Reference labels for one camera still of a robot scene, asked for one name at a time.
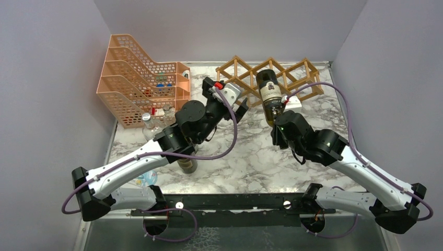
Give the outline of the green wine bottle back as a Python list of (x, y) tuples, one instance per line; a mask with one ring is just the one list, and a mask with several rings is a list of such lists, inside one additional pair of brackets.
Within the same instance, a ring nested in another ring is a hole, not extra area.
[(276, 74), (271, 69), (259, 71), (256, 75), (256, 82), (259, 88), (266, 122), (270, 127), (273, 127), (275, 119), (285, 108)]

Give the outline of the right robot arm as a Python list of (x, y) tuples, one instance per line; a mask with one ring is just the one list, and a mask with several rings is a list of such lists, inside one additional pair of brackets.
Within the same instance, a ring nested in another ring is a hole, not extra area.
[(330, 167), (365, 188), (364, 192), (350, 192), (311, 183), (301, 199), (305, 211), (335, 209), (356, 213), (397, 234), (404, 234), (418, 221), (418, 205), (426, 188), (389, 175), (336, 132), (314, 130), (300, 113), (286, 111), (275, 118), (271, 135), (274, 145), (291, 149), (295, 158), (301, 157), (300, 164), (311, 161)]

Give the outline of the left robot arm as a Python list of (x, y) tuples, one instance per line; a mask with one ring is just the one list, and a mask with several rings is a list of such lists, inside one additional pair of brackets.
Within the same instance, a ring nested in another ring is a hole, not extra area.
[[(182, 158), (212, 161), (232, 151), (237, 136), (237, 123), (246, 109), (233, 111), (233, 102), (220, 94), (210, 95), (207, 104), (198, 100), (187, 102), (177, 112), (177, 123), (164, 128), (134, 152), (101, 167), (72, 171), (74, 190), (65, 199), (64, 214), (80, 213), (85, 222), (97, 220), (113, 210), (144, 209), (156, 215), (164, 209), (160, 189), (150, 187), (143, 192), (123, 192), (121, 186), (150, 170)], [(194, 146), (206, 140), (221, 119), (234, 123), (234, 138), (224, 152), (213, 156), (195, 156)]]

